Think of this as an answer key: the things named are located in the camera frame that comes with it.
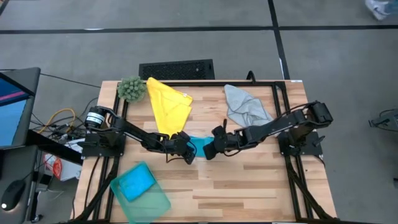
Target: green toy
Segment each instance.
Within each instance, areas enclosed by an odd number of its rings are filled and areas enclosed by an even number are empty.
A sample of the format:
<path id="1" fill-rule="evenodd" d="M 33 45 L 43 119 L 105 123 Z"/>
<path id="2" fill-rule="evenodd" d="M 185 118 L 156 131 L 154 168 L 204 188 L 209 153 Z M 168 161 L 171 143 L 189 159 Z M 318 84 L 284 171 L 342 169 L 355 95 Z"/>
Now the green toy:
<path id="1" fill-rule="evenodd" d="M 123 78 L 118 86 L 119 98 L 125 99 L 129 103 L 136 103 L 141 101 L 147 87 L 139 77 Z"/>

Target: gray floor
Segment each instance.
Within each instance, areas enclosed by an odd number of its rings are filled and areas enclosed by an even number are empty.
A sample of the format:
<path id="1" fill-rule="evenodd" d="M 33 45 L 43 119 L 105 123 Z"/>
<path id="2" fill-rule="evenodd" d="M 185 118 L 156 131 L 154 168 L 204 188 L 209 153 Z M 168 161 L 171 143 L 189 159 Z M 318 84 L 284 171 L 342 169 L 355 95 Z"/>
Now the gray floor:
<path id="1" fill-rule="evenodd" d="M 398 24 L 375 21 L 362 0 L 278 0 L 280 26 Z M 270 26 L 260 0 L 10 1 L 0 30 L 178 26 Z M 335 121 L 320 132 L 338 216 L 358 222 L 398 220 L 398 140 L 368 119 L 398 107 L 398 30 L 282 31 L 291 79 L 303 80 L 309 100 L 324 101 Z M 136 34 L 0 35 L 0 68 L 42 72 L 100 85 L 137 75 L 140 63 L 212 58 L 217 79 L 281 79 L 273 31 Z M 98 89 L 41 77 L 34 113 L 46 121 L 72 107 L 81 113 Z M 77 181 L 54 183 L 59 198 L 39 199 L 41 223 L 67 220 Z"/>

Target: teal plastic container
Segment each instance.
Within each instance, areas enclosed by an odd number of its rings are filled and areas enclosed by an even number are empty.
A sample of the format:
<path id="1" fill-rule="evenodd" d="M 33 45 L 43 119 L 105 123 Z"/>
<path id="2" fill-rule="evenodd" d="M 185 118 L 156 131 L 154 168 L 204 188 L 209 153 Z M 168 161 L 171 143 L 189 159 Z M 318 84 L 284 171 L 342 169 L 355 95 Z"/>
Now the teal plastic container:
<path id="1" fill-rule="evenodd" d="M 141 170 L 143 168 L 142 166 L 149 171 L 155 180 L 155 177 L 149 170 L 148 165 L 145 162 L 140 162 L 132 169 L 112 180 L 110 184 L 113 194 L 118 199 L 120 206 L 122 207 L 123 212 L 130 224 L 151 223 L 161 217 L 171 207 L 169 199 L 167 198 L 166 194 L 164 194 L 162 188 L 156 182 L 156 180 L 155 183 L 149 187 L 149 189 L 147 189 L 140 196 L 136 197 L 134 200 L 129 202 L 124 196 L 122 193 L 122 187 L 120 186 L 121 180 L 123 182 L 126 177 L 131 178 L 132 171 L 137 168 Z"/>

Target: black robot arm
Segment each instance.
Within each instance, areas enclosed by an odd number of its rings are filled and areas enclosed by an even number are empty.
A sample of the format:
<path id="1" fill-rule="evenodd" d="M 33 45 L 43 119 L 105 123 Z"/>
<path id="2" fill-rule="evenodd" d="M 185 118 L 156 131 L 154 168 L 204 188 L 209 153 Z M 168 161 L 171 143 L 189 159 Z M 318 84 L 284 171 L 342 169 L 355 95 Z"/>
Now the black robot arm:
<path id="1" fill-rule="evenodd" d="M 204 147 L 206 158 L 211 160 L 217 153 L 254 148 L 266 137 L 282 131 L 288 131 L 290 138 L 294 139 L 292 142 L 297 142 L 314 129 L 325 128 L 333 121 L 324 103 L 314 101 L 303 106 L 302 109 L 279 116 L 270 123 L 237 129 L 234 133 L 226 132 L 226 120 L 224 120 L 223 126 L 212 130 L 214 141 Z"/>
<path id="2" fill-rule="evenodd" d="M 105 117 L 109 115 L 109 128 L 105 126 Z M 167 134 L 147 133 L 132 123 L 126 121 L 116 113 L 102 106 L 90 108 L 87 114 L 85 125 L 88 130 L 94 131 L 99 135 L 105 136 L 109 133 L 125 134 L 141 143 L 141 146 L 151 152 L 176 154 L 182 156 L 187 164 L 191 164 L 195 153 L 187 143 L 190 137 L 185 132 L 173 134 L 171 138 Z M 112 140 L 104 139 L 106 144 L 112 145 Z"/>

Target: wooden tabletop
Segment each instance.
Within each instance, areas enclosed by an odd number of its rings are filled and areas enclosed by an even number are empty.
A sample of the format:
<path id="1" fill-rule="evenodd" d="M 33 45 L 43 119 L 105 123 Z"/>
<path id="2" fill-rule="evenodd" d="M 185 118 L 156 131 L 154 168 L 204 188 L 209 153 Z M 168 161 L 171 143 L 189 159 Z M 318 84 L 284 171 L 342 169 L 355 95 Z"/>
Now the wooden tabletop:
<path id="1" fill-rule="evenodd" d="M 117 81 L 103 82 L 98 105 L 113 107 Z M 286 81 L 290 107 L 307 102 L 302 82 Z M 211 130 L 222 125 L 227 105 L 223 87 L 174 87 L 192 96 L 192 111 L 184 131 L 191 136 L 212 136 Z M 276 117 L 271 87 L 240 87 L 262 100 L 265 109 Z M 123 101 L 118 114 L 121 114 Z M 147 132 L 157 132 L 148 96 L 142 102 L 129 104 L 127 120 Z M 227 131 L 240 126 L 229 120 Z M 95 158 L 83 163 L 75 197 L 76 215 L 83 210 L 88 179 Z M 313 156 L 302 156 L 309 191 L 331 216 L 336 216 L 325 168 Z M 284 158 L 274 136 L 268 137 L 254 149 L 236 156 L 218 154 L 213 160 L 195 158 L 192 165 L 183 160 L 165 163 L 165 155 L 148 152 L 127 138 L 120 160 L 119 175 L 145 161 L 168 196 L 171 209 L 156 222 L 272 222 L 294 221 L 294 211 Z M 88 194 L 89 201 L 98 189 L 102 159 L 95 169 Z M 305 217 L 302 194 L 298 190 L 302 216 Z M 104 194 L 99 217 L 104 217 L 108 191 Z M 126 222 L 126 216 L 114 198 L 111 222 Z"/>

